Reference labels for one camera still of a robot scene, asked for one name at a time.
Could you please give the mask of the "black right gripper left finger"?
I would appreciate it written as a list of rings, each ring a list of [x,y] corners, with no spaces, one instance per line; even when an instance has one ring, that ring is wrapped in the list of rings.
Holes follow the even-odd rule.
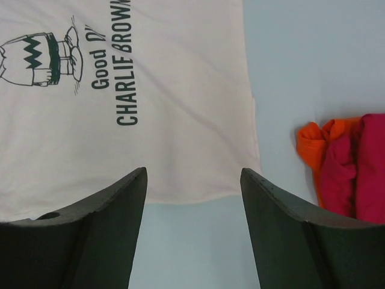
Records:
[[[147,170],[31,220],[1,223],[2,288],[128,288]]]

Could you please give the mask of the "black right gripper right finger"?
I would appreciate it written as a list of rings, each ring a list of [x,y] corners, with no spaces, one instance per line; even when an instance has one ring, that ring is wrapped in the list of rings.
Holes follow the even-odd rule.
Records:
[[[261,288],[383,288],[384,226],[322,209],[241,172]]]

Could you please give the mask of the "white and green t-shirt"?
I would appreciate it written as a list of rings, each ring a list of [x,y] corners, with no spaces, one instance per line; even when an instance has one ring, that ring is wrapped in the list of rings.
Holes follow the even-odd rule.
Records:
[[[2,1],[1,220],[138,167],[170,204],[260,170],[242,1]]]

